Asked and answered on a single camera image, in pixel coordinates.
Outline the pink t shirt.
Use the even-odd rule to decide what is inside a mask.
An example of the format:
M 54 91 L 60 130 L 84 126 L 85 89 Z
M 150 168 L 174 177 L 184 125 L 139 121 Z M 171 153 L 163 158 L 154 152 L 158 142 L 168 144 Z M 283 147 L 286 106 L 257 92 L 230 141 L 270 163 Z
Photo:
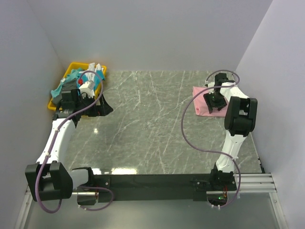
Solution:
M 203 95 L 206 94 L 206 93 L 207 92 L 204 92 L 204 93 L 200 94 L 193 101 L 196 115 L 205 116 L 205 117 L 225 117 L 228 105 L 226 105 L 226 107 L 224 107 L 220 111 L 218 111 L 216 109 L 211 114 L 209 113 L 207 104 L 206 104 L 206 102 L 204 100 L 204 97 L 203 97 Z

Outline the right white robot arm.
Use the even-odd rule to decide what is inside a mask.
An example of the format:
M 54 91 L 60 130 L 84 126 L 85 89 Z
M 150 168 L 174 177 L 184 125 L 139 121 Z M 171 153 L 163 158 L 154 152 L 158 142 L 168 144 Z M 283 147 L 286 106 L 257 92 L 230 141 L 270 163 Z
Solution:
M 205 86 L 209 88 L 203 95 L 209 114 L 226 109 L 223 153 L 215 165 L 217 170 L 231 173 L 242 143 L 255 128 L 258 101 L 243 93 L 237 81 L 228 79 L 227 74 L 220 71 L 215 73 L 214 82 Z

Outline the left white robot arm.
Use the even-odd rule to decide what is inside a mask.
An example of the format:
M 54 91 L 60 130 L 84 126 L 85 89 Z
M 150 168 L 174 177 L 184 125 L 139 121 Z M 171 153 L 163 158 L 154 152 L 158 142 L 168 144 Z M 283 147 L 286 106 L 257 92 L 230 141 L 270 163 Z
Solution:
M 64 166 L 65 153 L 83 115 L 106 116 L 113 111 L 103 94 L 97 98 L 82 97 L 78 89 L 66 91 L 63 103 L 64 108 L 54 114 L 51 133 L 42 154 L 25 169 L 32 198 L 40 204 L 68 199 L 79 187 L 85 192 L 94 189 L 96 181 L 92 168 L 79 167 L 69 172 Z

